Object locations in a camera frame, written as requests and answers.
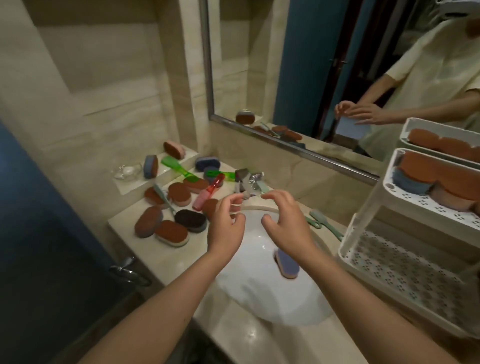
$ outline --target door handle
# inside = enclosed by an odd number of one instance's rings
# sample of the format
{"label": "door handle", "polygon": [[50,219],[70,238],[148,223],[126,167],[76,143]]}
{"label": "door handle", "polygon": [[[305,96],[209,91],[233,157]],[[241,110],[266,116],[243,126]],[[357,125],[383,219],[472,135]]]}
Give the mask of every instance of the door handle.
{"label": "door handle", "polygon": [[129,256],[119,266],[113,265],[108,269],[108,271],[123,281],[134,283],[141,287],[151,286],[152,281],[149,278],[145,277],[141,273],[129,269],[129,267],[135,262],[136,258],[134,256]]}

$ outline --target sink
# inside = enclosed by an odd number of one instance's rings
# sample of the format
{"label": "sink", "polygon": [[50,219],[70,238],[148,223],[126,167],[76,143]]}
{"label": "sink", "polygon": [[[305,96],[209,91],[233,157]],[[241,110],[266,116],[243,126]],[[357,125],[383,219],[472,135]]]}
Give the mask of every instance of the sink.
{"label": "sink", "polygon": [[300,268],[286,279],[274,261],[277,249],[261,224],[264,214],[278,221],[278,213],[243,210],[245,235],[233,259],[217,276],[219,286],[254,315],[288,326],[315,325],[332,312],[315,282]]}

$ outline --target mirror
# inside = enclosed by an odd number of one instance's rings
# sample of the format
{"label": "mirror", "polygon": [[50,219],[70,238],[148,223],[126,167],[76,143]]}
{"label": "mirror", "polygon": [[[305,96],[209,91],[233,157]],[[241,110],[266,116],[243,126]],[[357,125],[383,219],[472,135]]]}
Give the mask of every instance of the mirror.
{"label": "mirror", "polygon": [[[480,71],[473,61],[480,24],[471,17],[443,21],[445,9],[435,0],[207,0],[205,6],[214,114],[356,173],[381,175],[406,118],[432,120],[425,108],[463,95]],[[457,51],[466,53],[459,62],[468,75],[429,73],[432,56],[438,72],[450,72],[445,62],[460,40],[465,48]],[[465,127],[471,114],[457,126]]]}

